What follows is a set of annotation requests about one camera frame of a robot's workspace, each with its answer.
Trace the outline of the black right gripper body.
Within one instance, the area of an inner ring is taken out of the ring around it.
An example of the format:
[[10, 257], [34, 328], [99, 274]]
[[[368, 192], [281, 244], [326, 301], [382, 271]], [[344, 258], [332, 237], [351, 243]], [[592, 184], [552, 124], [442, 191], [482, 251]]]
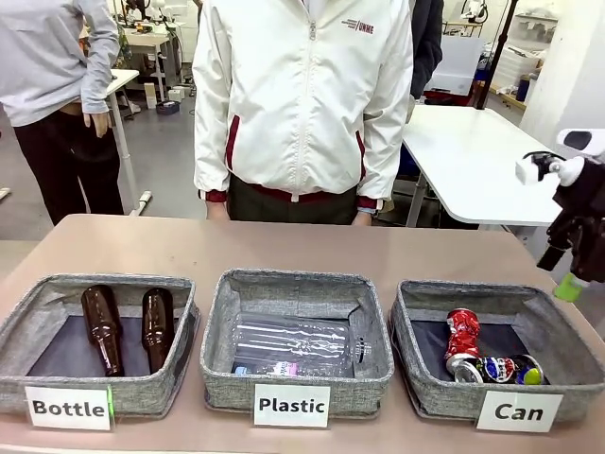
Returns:
[[556, 163], [560, 183], [553, 200], [562, 209], [552, 226], [560, 227], [573, 218], [604, 217], [604, 164], [588, 158]]

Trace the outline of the grey-hoodie person's hand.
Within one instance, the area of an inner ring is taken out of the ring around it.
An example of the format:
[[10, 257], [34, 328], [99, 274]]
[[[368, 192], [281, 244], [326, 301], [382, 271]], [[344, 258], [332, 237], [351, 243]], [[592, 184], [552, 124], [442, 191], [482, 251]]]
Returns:
[[111, 116], [108, 112], [84, 113], [83, 120], [87, 128], [94, 128], [98, 138], [102, 138], [112, 127]]

